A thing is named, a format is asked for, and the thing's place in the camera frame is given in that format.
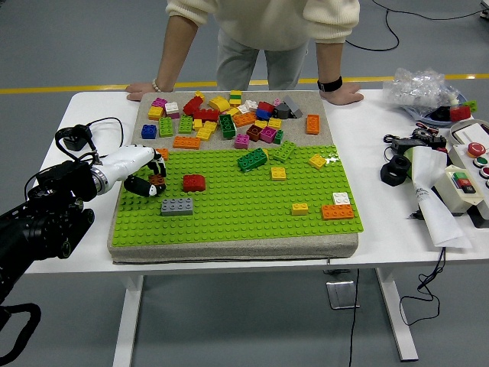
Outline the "person's right hand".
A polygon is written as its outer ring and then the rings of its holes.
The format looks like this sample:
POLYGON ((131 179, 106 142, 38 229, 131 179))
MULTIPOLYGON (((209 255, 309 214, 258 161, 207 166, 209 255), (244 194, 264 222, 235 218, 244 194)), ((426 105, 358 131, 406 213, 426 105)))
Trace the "person's right hand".
POLYGON ((125 88, 127 100, 140 102, 145 94, 155 93, 156 89, 152 83, 132 83, 125 88))

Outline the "person's left hand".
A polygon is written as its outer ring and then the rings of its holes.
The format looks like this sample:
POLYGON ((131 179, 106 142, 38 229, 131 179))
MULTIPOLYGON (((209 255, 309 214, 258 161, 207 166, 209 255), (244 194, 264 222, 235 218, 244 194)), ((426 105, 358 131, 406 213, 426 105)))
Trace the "person's left hand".
POLYGON ((364 99, 360 89, 361 85, 359 83, 343 83, 336 91, 320 91, 319 94, 324 100, 335 106, 346 106, 364 99))

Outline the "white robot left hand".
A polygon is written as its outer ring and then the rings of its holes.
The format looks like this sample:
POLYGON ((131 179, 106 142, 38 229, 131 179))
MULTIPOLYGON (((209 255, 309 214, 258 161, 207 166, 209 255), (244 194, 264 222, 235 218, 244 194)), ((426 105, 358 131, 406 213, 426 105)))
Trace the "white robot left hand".
POLYGON ((166 184, 158 181, 151 183, 134 173, 148 166, 155 175, 165 178, 166 165, 162 155, 154 148, 143 145, 129 145, 101 159, 101 163, 91 168, 92 179, 98 195, 110 191, 116 182, 121 181, 124 188, 136 195, 156 196, 166 189, 166 184))

